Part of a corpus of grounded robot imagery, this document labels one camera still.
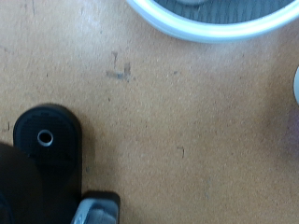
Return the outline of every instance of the black plastic part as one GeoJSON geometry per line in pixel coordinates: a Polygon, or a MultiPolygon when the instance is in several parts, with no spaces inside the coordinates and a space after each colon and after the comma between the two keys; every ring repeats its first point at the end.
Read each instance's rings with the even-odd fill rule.
{"type": "Polygon", "coordinates": [[[82,132],[78,119],[60,105],[39,105],[17,120],[14,146],[40,172],[46,223],[70,223],[81,198],[82,132]]]}
{"type": "Polygon", "coordinates": [[[0,143],[0,223],[43,224],[42,182],[34,163],[0,143]]]}

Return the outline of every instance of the gray metal part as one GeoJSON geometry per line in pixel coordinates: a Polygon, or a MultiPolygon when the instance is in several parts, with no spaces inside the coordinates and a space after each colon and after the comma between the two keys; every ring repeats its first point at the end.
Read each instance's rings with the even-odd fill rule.
{"type": "Polygon", "coordinates": [[[117,224],[118,205],[106,199],[85,199],[78,206],[71,224],[117,224]]]}

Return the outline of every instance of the dark object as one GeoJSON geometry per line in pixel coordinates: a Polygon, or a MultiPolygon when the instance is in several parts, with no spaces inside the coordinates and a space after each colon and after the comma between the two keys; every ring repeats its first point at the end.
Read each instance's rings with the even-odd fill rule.
{"type": "Polygon", "coordinates": [[[33,162],[0,143],[0,223],[44,223],[42,185],[33,162]]]}
{"type": "Polygon", "coordinates": [[[70,223],[81,198],[82,133],[77,118],[60,105],[39,105],[19,117],[13,140],[40,173],[46,223],[70,223]]]}

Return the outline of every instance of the white round object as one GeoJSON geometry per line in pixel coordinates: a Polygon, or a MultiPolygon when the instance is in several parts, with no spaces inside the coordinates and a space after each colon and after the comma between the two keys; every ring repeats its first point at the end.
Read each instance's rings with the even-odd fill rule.
{"type": "Polygon", "coordinates": [[[293,82],[293,93],[295,95],[297,103],[299,104],[299,67],[297,69],[295,79],[293,82]]]}
{"type": "Polygon", "coordinates": [[[165,34],[180,39],[207,43],[254,37],[277,29],[278,27],[299,18],[299,0],[273,0],[272,5],[270,0],[213,0],[203,2],[195,11],[194,9],[196,7],[188,5],[180,6],[179,4],[181,3],[179,3],[178,0],[127,0],[127,2],[146,21],[165,34]],[[271,9],[272,6],[276,6],[281,1],[290,3],[268,15],[263,15],[263,11],[259,7],[254,6],[255,2],[259,3],[259,5],[263,4],[263,2],[267,2],[267,8],[271,9]],[[162,4],[165,4],[166,6],[169,5],[170,7],[173,5],[176,6],[174,10],[181,15],[171,11],[170,7],[168,10],[166,7],[163,7],[162,4]],[[244,7],[244,10],[239,9],[238,11],[235,11],[232,6],[235,8],[242,6],[244,7]],[[243,16],[245,15],[249,17],[257,15],[257,13],[250,13],[253,9],[254,12],[258,12],[258,15],[261,14],[261,16],[258,16],[253,20],[243,20],[243,16]],[[184,15],[188,15],[188,18],[190,18],[190,15],[192,15],[193,18],[196,16],[197,19],[201,19],[201,17],[205,15],[206,17],[204,18],[210,21],[216,20],[217,17],[217,19],[221,19],[224,23],[195,21],[185,18],[184,15]],[[227,16],[232,19],[232,22],[226,22],[227,16]]]}

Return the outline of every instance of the white object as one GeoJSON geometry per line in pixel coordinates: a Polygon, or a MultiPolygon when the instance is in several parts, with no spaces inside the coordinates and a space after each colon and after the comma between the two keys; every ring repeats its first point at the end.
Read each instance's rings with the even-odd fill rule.
{"type": "Polygon", "coordinates": [[[253,21],[213,24],[192,21],[165,9],[154,0],[127,0],[146,21],[165,34],[196,42],[223,42],[261,35],[299,17],[299,0],[253,21]]]}
{"type": "Polygon", "coordinates": [[[299,104],[299,67],[297,69],[295,79],[293,82],[293,93],[295,95],[297,103],[299,104]]]}

